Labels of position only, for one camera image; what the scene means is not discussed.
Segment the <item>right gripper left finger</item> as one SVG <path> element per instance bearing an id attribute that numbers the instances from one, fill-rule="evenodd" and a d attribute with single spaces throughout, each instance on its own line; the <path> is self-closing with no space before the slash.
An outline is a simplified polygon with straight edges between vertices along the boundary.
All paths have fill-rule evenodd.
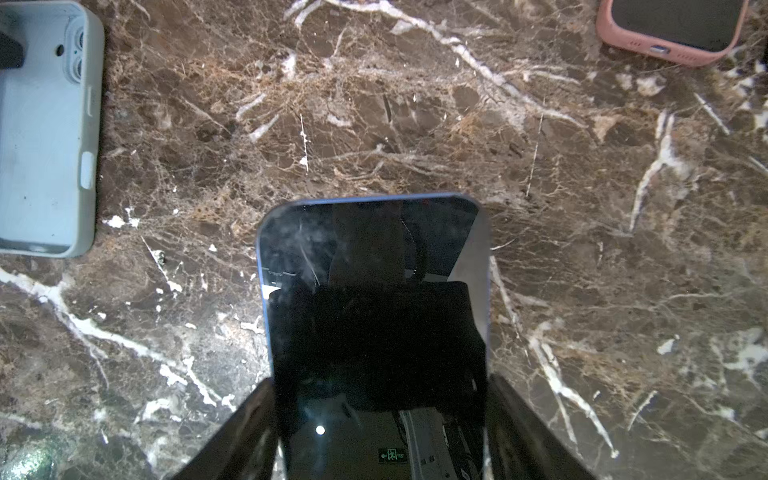
<path id="1" fill-rule="evenodd" d="M 274 382 L 266 378 L 173 479 L 270 479 L 278 439 Z"/>

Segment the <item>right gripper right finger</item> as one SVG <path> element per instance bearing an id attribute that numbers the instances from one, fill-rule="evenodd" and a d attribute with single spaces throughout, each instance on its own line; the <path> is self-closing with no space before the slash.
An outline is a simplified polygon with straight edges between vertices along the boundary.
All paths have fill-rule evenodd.
<path id="1" fill-rule="evenodd" d="M 485 418 L 495 479 L 595 479 L 500 375 L 489 377 Z"/>

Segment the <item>black phone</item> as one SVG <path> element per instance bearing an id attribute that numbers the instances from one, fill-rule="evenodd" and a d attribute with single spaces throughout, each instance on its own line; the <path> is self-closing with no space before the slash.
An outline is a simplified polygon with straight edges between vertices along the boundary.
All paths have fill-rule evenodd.
<path id="1" fill-rule="evenodd" d="M 257 254 L 289 479 L 479 479 L 490 226 L 459 194 L 291 202 Z"/>

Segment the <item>light blue phone case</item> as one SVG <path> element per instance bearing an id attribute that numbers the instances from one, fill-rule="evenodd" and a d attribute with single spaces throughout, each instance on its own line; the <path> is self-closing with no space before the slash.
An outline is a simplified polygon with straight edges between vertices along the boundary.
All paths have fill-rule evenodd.
<path id="1" fill-rule="evenodd" d="M 104 58 L 104 26 L 81 3 L 2 3 L 2 253 L 91 247 Z"/>

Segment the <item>pink phone case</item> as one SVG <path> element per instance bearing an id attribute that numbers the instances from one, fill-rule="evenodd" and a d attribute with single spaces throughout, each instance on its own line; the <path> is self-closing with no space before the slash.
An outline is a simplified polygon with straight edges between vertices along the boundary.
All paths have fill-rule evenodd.
<path id="1" fill-rule="evenodd" d="M 745 0 L 604 0 L 596 29 L 613 47 L 700 67 L 733 49 L 747 10 Z"/>

